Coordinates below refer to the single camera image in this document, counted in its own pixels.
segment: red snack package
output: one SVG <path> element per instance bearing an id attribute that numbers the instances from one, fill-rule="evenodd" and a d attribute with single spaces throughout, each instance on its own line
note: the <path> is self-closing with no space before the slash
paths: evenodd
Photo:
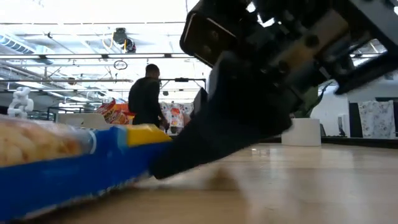
<path id="1" fill-rule="evenodd" d="M 115 115 L 115 111 L 116 111 L 116 100 L 113 99 L 112 102 L 110 103 L 105 103 L 103 105 L 101 105 L 96 111 L 95 113 L 99 113 L 102 114 L 104 116 L 104 119 L 107 123 L 111 123 L 112 120 L 114 119 Z"/>
<path id="2" fill-rule="evenodd" d="M 115 111 L 111 124 L 129 124 L 129 118 L 123 111 Z"/>

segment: patterned fabric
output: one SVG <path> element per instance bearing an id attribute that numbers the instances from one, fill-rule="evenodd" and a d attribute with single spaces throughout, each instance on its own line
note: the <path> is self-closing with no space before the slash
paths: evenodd
<path id="1" fill-rule="evenodd" d="M 363 138 L 395 138 L 394 102 L 367 101 L 358 103 Z"/>
<path id="2" fill-rule="evenodd" d="M 167 121 L 170 122 L 170 127 L 183 128 L 184 114 L 190 114 L 193 110 L 192 103 L 160 103 L 162 112 Z"/>

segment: white wall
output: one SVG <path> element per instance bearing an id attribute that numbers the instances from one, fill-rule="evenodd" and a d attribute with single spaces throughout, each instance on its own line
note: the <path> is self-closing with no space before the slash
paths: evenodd
<path id="1" fill-rule="evenodd" d="M 335 88 L 335 86 L 327 88 L 322 101 L 311 113 L 311 118 L 320 120 L 327 136 L 338 136 L 340 134 L 338 130 L 338 117 L 344 114 L 348 115 L 347 96 L 336 96 L 334 94 Z M 345 132 L 348 134 L 349 127 L 347 125 L 345 127 Z"/>
<path id="2" fill-rule="evenodd" d="M 398 97 L 397 80 L 378 80 L 347 94 L 350 103 L 375 100 L 375 97 Z"/>

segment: white curtain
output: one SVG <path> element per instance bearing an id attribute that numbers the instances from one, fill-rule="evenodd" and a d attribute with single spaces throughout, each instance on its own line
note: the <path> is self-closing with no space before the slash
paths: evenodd
<path id="1" fill-rule="evenodd" d="M 358 103 L 363 138 L 393 139 L 396 134 L 394 102 Z"/>

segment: black jacket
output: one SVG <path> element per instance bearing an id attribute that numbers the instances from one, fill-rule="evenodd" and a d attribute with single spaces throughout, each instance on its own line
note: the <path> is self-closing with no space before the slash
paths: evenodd
<path id="1" fill-rule="evenodd" d="M 135 124 L 156 123 L 158 116 L 163 117 L 159 92 L 160 83 L 153 78 L 140 78 L 133 84 L 129 93 L 129 110 L 136 114 Z"/>

